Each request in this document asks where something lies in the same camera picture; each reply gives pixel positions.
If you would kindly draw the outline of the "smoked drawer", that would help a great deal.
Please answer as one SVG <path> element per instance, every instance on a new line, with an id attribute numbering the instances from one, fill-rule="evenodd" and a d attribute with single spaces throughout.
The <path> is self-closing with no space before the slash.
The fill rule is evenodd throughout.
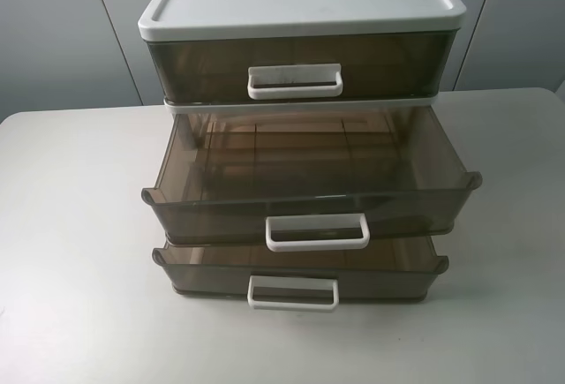
<path id="1" fill-rule="evenodd" d="M 142 191 L 170 244 L 449 233 L 482 177 L 428 107 L 174 118 Z"/>
<path id="2" fill-rule="evenodd" d="M 239 297 L 252 309 L 302 312 L 418 302 L 449 266 L 430 237 L 377 239 L 363 249 L 325 252 L 165 245 L 152 257 L 180 294 Z"/>
<path id="3" fill-rule="evenodd" d="M 454 31 L 151 42 L 165 99 L 176 106 L 430 98 Z"/>

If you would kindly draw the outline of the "white plastic drawer cabinet frame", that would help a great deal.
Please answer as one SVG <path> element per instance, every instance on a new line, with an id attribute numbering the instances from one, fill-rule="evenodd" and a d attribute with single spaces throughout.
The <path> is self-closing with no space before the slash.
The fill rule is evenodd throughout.
<path id="1" fill-rule="evenodd" d="M 167 41 L 242 40 L 357 34 L 454 31 L 463 24 L 461 0 L 151 0 L 139 18 L 147 44 Z M 176 106 L 175 114 L 296 111 L 329 106 L 428 105 L 430 98 L 311 102 L 313 89 L 279 92 L 283 103 Z"/>

